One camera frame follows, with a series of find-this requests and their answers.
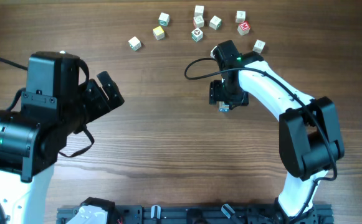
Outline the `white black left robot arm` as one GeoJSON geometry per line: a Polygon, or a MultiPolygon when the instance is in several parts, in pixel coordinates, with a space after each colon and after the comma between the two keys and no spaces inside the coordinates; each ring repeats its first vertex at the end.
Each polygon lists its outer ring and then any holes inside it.
{"type": "Polygon", "coordinates": [[[26,86],[0,110],[0,223],[42,223],[54,165],[70,134],[124,103],[107,72],[65,52],[36,52],[26,66],[26,86]]]}

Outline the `blue bottom tower block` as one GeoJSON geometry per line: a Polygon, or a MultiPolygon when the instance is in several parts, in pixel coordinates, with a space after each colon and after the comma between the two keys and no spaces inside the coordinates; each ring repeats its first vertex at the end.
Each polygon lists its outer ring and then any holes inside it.
{"type": "Polygon", "coordinates": [[[219,102],[219,111],[220,112],[223,112],[223,113],[226,113],[226,112],[229,112],[229,105],[225,104],[223,101],[220,101],[219,102]]]}

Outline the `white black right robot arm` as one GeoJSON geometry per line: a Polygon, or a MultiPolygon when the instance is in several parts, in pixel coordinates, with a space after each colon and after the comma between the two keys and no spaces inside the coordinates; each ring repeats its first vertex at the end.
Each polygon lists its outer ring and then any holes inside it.
{"type": "Polygon", "coordinates": [[[241,54],[233,41],[211,50],[222,78],[210,84],[209,102],[220,111],[259,100],[279,122],[279,154],[287,177],[277,203],[287,222],[305,218],[322,181],[337,178],[336,162],[345,154],[334,103],[316,99],[278,76],[261,54],[241,54]]]}

